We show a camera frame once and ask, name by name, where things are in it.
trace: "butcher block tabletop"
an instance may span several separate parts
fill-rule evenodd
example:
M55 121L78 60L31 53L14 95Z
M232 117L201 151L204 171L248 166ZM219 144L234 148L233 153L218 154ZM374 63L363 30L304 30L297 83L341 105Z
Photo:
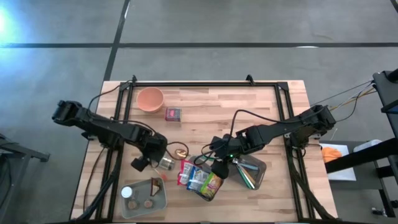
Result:
M289 84L294 114L297 115L309 109L310 104L304 82L301 80L284 82ZM104 93L112 90L119 84L120 82L104 82L101 92ZM141 87L134 87L129 118L148 124L157 132L164 135L168 139L168 142L184 142L189 147L191 155L199 155L201 148L209 144L213 136L222 137L224 134L229 133L232 117L238 109L249 110L261 116L279 120L275 89L273 87L159 87L164 94L164 105L160 111L153 114L145 113L137 107L136 96L142 89ZM283 91L281 94L285 117L288 118ZM96 112L108 118L114 116L117 98L117 90L101 96ZM120 118L124 116L126 98L127 94L124 94ZM181 122L166 121L164 118L166 107L181 108ZM272 124L272 122L251 116L250 114L238 113L233 133L257 124ZM168 147L168 150L174 152L178 148L181 147L176 144ZM88 144L71 218L76 218L83 212L83 197L86 185L95 160L102 149L98 141L90 141ZM106 150L104 150L100 157L90 187L88 188L86 208L100 189ZM321 150L316 145L310 145L306 150L307 153L304 161L310 189L326 210L334 217L337 217ZM126 184L147 180L151 177L159 177L158 173L150 166L147 166L142 172L131 167L131 161L140 155L141 153L137 148L128 144L124 145L118 194L114 205L114 222L297 221L282 137L273 139L263 150L252 154L252 156L262 160L267 165L262 184L258 190L249 190L231 179L226 179L213 201L207 202L197 194L187 191L184 186L177 185L180 162L176 161L174 170L166 172L166 208L127 220L121 214L121 187ZM110 190L104 200L105 203L102 212L102 216L104 217L108 213L109 198ZM304 194L301 190L300 199L304 210L304 217L308 217Z

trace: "orange bowl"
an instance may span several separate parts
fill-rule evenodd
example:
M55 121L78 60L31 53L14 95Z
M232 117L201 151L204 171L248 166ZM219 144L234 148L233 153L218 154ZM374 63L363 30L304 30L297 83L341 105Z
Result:
M145 112L155 113L162 107L163 100L163 93L160 89L147 87L138 93L137 105L138 108Z

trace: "pen holder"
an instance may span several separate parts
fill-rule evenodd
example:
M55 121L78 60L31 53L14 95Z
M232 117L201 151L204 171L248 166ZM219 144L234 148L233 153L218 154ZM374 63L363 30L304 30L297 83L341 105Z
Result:
M235 182L240 183L241 185L251 189L258 190L262 183L262 178L267 169L267 165L265 162L256 159L255 157L249 155L242 155L239 158L239 165L243 168L246 173L249 174L254 181L254 183L248 184L242 177L242 172L238 170L235 164L229 164L229 176L228 178L234 180Z

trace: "snack bag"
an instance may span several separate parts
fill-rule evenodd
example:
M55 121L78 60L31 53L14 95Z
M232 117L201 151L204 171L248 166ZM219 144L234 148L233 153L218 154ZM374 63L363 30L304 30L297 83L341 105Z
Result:
M209 176L209 173L201 170L199 167L193 167L187 184L187 190L200 192L200 189Z
M194 165L190 161L181 161L181 168L177 179L177 185L186 185L188 183L189 176L193 167Z
M207 199L212 199L221 187L223 180L214 173L210 173L200 189L200 193Z

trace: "gray floor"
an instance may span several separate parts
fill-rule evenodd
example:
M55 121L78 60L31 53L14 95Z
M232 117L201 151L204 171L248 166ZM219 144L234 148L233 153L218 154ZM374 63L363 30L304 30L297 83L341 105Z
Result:
M1 42L112 43L123 0L0 1ZM396 42L398 13L388 0L135 0L121 42ZM100 92L111 49L0 49L0 133L51 153L34 161L16 223L68 219L87 142L53 124L58 100L87 105ZM304 80L311 103L397 68L397 48L119 49L111 80ZM325 102L337 105L354 91ZM393 137L376 94L359 100L334 140ZM343 118L345 106L333 115ZM333 132L324 136L330 139ZM387 179L391 199L398 187ZM340 218L393 223L370 214L375 191L333 190Z

